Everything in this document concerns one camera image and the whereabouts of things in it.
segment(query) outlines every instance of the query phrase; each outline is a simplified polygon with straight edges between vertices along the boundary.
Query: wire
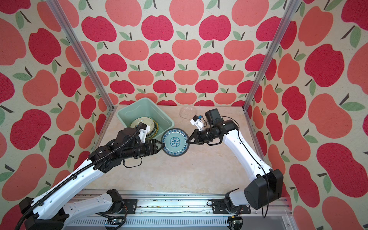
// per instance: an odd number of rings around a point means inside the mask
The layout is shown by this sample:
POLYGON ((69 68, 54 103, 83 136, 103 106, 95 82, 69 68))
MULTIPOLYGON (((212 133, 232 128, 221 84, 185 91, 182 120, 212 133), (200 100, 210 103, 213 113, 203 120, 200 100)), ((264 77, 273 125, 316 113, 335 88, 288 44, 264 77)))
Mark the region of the wire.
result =
MULTIPOLYGON (((239 124, 236 122, 236 120, 234 120, 234 119, 232 119, 235 123, 236 123, 236 125, 238 126, 238 138, 239 138, 239 140, 240 140, 240 126, 239 126, 239 124)), ((241 142, 242 144, 243 144, 243 146, 244 146, 244 148, 248 151, 248 153, 249 153, 249 155, 253 158, 253 160, 260 166, 260 168, 262 169, 262 171, 264 172, 264 174, 266 175, 266 172, 265 172, 265 170, 262 168, 262 166, 260 165, 260 163, 253 157, 253 155, 249 152, 249 150, 247 149, 247 147, 245 146, 245 144, 243 143, 243 142, 241 142)), ((269 183, 269 181, 268 181, 268 177, 266 176, 266 182, 267 182, 267 187, 268 187, 268 193, 267 193, 267 198, 268 198, 268 202, 267 202, 267 208, 266 208, 266 213, 265 213, 265 215, 263 215, 263 207, 262 207, 262 217, 263 217, 263 219, 264 218, 266 218, 266 216, 267 216, 267 212, 268 212, 268 206, 269 206, 269 203, 270 203, 270 183, 269 183)))
POLYGON ((71 176, 69 176, 68 178, 66 178, 63 182, 61 182, 58 186, 56 186, 54 189, 52 189, 49 193, 47 193, 44 197, 42 197, 40 200, 38 200, 34 205, 32 205, 27 211, 25 211, 25 213, 23 214, 23 216, 19 219, 17 225, 15 226, 15 230, 19 230, 20 227, 22 226, 22 223, 24 222, 24 220, 26 219, 27 216, 31 215, 32 211, 37 208, 40 205, 43 205, 43 202, 45 200, 47 200, 52 194, 54 194, 57 190, 61 189, 64 185, 66 185, 69 181, 75 179, 80 173, 82 173, 83 171, 85 171, 86 169, 96 165, 97 163, 104 161, 107 157, 109 157, 110 155, 112 155, 113 153, 117 152, 118 150, 120 150, 122 147, 124 147, 126 144, 128 144, 133 137, 135 137, 135 135, 139 132, 139 130, 142 127, 142 123, 140 123, 137 127, 137 130, 134 132, 134 134, 128 138, 127 141, 125 141, 124 143, 122 143, 120 146, 118 146, 116 149, 112 150, 111 152, 109 152, 108 154, 106 154, 105 156, 103 156, 102 158, 88 164, 87 166, 81 168, 80 170, 76 171, 74 174, 72 174, 71 176))

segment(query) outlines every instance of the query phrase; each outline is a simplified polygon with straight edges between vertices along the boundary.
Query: beige marble surface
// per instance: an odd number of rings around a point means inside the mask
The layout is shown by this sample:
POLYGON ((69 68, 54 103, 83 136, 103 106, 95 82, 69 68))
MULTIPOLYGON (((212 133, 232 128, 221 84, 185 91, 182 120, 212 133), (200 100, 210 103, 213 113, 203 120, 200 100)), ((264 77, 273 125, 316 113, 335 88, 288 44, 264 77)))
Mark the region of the beige marble surface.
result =
MULTIPOLYGON (((117 111, 125 106, 119 105, 117 111)), ((183 129, 189 136, 192 134, 195 127, 189 120, 179 116, 183 106, 160 106, 160 108, 174 120, 176 128, 183 129)), ((193 108, 197 110, 197 115, 204 115, 206 111, 217 108, 222 116, 234 118, 239 123, 244 138, 254 149, 241 107, 193 106, 193 108)), ((124 126, 115 113, 101 145, 115 139, 121 129, 124 129, 124 126)), ((128 159, 125 164, 133 166, 139 162, 140 159, 128 159)), ((225 144, 215 146, 204 144, 191 145, 180 157, 171 157, 160 151, 155 155, 144 157, 139 167, 128 169, 120 165, 86 188, 224 194, 235 188, 245 188, 249 183, 244 168, 225 144)))

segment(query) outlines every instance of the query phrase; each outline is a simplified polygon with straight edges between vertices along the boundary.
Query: plate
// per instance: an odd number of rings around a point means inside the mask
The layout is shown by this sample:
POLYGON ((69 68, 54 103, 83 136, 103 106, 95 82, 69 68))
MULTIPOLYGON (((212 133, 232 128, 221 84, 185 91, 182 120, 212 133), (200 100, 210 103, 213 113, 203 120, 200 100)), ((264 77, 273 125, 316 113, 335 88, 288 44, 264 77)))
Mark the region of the plate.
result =
POLYGON ((163 151, 169 156, 181 156, 189 148, 187 139, 188 134, 179 128, 172 128, 167 130, 161 138, 161 142, 165 143, 163 151))

